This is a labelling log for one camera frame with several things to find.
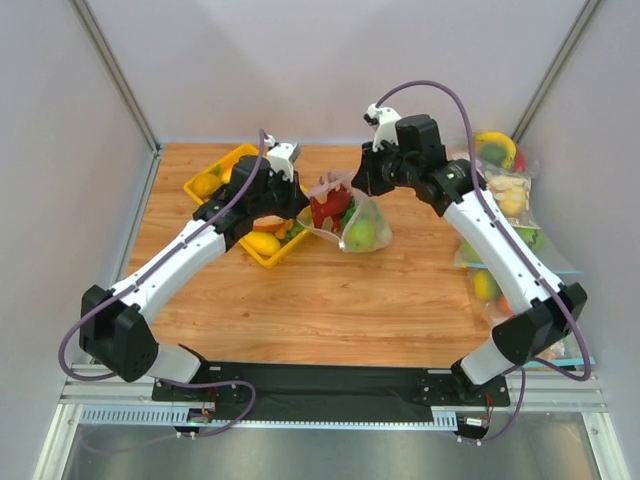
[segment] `plastic bag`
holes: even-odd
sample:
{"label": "plastic bag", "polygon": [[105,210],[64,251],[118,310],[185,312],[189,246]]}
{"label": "plastic bag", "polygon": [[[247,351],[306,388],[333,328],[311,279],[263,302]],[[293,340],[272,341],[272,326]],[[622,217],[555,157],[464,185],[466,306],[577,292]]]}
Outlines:
{"label": "plastic bag", "polygon": [[354,172],[330,171],[306,195],[311,205],[298,221],[344,252],[373,252],[389,246],[391,228],[375,200],[351,186]]}
{"label": "plastic bag", "polygon": [[[466,150],[454,150],[450,158],[469,160],[469,153]],[[509,223],[514,227],[539,228],[529,203],[533,177],[526,171],[511,172],[497,167],[479,155],[477,160],[478,173],[485,179],[487,188]]]}
{"label": "plastic bag", "polygon": [[[468,270],[469,281],[474,292],[474,301],[480,309],[482,316],[489,324],[489,328],[500,325],[513,315],[505,296],[500,291],[493,275],[488,270],[470,268]],[[574,366],[582,364],[580,351],[573,348],[575,343],[573,336],[560,340],[539,356],[560,366]]]}
{"label": "plastic bag", "polygon": [[[500,132],[475,135],[478,173],[516,233],[547,268],[556,274],[576,274],[576,270],[555,248],[536,223],[529,202],[539,162],[509,137]],[[451,160],[469,160],[467,148],[449,151]],[[482,259],[465,239],[460,239],[454,263],[459,267],[486,268]]]}

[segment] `banana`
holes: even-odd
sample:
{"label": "banana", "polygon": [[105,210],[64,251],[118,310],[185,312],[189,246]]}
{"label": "banana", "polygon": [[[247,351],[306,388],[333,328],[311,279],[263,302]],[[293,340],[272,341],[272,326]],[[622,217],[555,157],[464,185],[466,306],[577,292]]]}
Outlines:
{"label": "banana", "polygon": [[502,132],[482,132],[474,135],[476,141],[476,148],[482,146],[483,143],[492,142],[500,145],[507,152],[507,156],[502,161],[502,168],[513,168],[513,161],[516,158],[516,144],[513,143],[508,136]]}

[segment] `red pepper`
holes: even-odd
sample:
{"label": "red pepper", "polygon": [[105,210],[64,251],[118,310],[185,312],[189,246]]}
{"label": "red pepper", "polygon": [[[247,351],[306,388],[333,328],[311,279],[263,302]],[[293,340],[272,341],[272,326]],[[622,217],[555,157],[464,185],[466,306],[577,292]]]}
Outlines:
{"label": "red pepper", "polygon": [[313,226],[321,228],[324,220],[331,217],[333,224],[331,231],[338,233],[340,231],[341,215],[347,211],[351,205],[351,194],[342,185],[337,190],[331,190],[327,193],[327,201],[320,203],[315,198],[311,198],[311,218]]}
{"label": "red pepper", "polygon": [[516,157],[514,158],[513,170],[516,172],[524,172],[527,169],[527,162],[524,159],[522,150],[516,147]]}

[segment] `metal floor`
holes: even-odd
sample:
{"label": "metal floor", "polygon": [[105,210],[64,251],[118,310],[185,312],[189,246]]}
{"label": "metal floor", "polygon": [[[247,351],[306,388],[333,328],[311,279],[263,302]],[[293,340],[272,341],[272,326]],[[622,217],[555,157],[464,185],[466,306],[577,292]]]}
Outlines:
{"label": "metal floor", "polygon": [[[492,432],[509,415],[496,413]],[[125,448],[166,435],[166,427],[80,427],[68,480],[212,479],[600,479],[580,414],[523,413],[495,444],[458,444],[451,433],[236,428],[218,437],[169,440],[122,455]]]}

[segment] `black mounting plate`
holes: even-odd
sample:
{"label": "black mounting plate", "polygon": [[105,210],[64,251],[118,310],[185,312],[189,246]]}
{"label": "black mounting plate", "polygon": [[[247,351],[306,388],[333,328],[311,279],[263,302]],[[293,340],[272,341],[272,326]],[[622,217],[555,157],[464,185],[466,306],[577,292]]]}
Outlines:
{"label": "black mounting plate", "polygon": [[[504,377],[497,377],[462,402],[449,370],[398,367],[346,367],[292,364],[209,362],[210,382],[245,380],[257,392],[250,420],[311,422],[429,422],[431,406],[509,405]],[[247,388],[219,388],[216,418],[231,420],[250,398]],[[159,402],[208,402],[208,389],[189,390],[156,384]]]}

